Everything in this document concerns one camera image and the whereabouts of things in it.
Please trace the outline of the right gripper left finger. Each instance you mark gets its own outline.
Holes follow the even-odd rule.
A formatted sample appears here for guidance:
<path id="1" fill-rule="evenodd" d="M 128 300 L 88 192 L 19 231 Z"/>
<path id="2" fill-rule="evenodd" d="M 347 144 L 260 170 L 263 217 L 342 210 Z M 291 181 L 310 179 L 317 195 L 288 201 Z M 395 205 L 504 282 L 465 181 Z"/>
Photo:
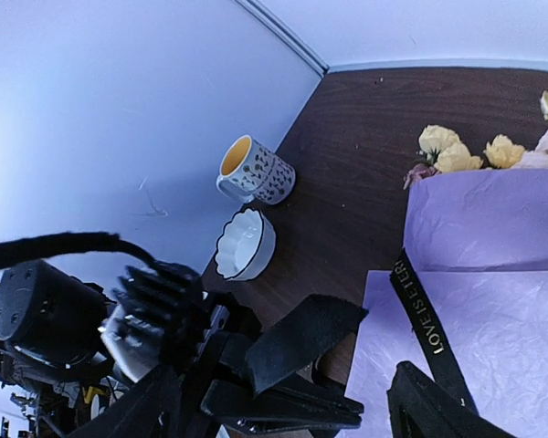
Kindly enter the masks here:
<path id="1" fill-rule="evenodd" d="M 174 368 L 159 365 L 69 437 L 178 437 L 181 401 Z"/>

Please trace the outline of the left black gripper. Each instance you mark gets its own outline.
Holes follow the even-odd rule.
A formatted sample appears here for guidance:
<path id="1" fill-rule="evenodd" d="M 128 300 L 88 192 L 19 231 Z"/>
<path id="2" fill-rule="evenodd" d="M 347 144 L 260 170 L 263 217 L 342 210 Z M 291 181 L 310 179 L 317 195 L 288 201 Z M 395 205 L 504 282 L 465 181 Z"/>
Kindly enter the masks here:
<path id="1" fill-rule="evenodd" d="M 185 294 L 163 299 L 161 357 L 174 366 L 176 393 L 161 411 L 157 437 L 214 437 L 225 425 L 248 435 L 308 431 L 333 437 L 361 424 L 363 405 L 335 382 L 300 371 L 357 331 L 363 308 L 310 295 L 263 330 L 230 294 L 208 303 Z"/>

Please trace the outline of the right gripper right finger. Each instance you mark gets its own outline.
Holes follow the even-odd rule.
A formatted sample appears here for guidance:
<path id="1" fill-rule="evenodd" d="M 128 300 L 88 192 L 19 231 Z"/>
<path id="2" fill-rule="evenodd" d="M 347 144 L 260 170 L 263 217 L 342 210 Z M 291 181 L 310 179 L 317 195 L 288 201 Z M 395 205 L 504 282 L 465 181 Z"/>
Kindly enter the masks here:
<path id="1" fill-rule="evenodd" d="M 512 438 L 455 401 L 410 361 L 397 364 L 387 400 L 396 438 Z"/>

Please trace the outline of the black printed ribbon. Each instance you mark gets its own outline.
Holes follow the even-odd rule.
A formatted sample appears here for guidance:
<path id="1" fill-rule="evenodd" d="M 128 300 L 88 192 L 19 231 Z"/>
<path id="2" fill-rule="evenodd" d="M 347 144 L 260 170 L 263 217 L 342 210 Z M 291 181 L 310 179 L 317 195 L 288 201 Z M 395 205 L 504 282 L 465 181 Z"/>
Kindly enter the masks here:
<path id="1" fill-rule="evenodd" d="M 368 309 L 339 297 L 310 295 L 248 349 L 246 374 L 258 395 L 333 349 L 348 334 L 371 358 L 387 363 L 416 336 L 434 382 L 470 411 L 478 411 L 437 312 L 405 251 Z"/>

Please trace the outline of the purple pink wrapping paper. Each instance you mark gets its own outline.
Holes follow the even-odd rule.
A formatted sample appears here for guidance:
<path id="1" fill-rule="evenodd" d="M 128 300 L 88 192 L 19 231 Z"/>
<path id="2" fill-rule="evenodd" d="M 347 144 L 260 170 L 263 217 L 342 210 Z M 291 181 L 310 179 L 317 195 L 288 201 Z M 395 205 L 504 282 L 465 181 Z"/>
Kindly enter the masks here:
<path id="1" fill-rule="evenodd" d="M 440 174 L 409 191 L 403 248 L 479 414 L 548 437 L 548 170 Z"/>

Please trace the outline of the cream rose flower stem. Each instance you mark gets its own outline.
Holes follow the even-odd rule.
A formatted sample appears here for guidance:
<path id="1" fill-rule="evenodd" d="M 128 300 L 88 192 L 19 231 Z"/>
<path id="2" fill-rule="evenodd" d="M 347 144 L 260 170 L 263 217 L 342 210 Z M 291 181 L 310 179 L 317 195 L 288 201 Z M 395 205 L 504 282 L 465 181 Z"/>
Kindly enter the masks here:
<path id="1" fill-rule="evenodd" d="M 524 146 L 500 134 L 486 144 L 483 156 L 474 155 L 455 131 L 439 125 L 427 125 L 418 137 L 418 146 L 422 160 L 404 177 L 404 190 L 438 174 L 510 169 L 526 152 Z"/>

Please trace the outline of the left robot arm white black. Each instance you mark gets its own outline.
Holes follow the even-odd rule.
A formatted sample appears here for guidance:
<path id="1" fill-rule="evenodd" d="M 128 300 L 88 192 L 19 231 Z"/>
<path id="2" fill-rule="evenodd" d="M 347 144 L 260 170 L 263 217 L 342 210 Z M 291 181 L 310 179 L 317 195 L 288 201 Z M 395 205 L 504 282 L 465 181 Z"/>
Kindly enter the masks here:
<path id="1" fill-rule="evenodd" d="M 230 293 L 205 291 L 178 264 L 129 267 L 102 290 L 35 260 L 0 281 L 0 347 L 57 381 L 96 381 L 119 368 L 132 385 L 78 427 L 78 437 L 213 437 L 358 428 L 363 405 L 301 371 L 354 333 L 365 311 L 310 295 L 263 329 Z"/>

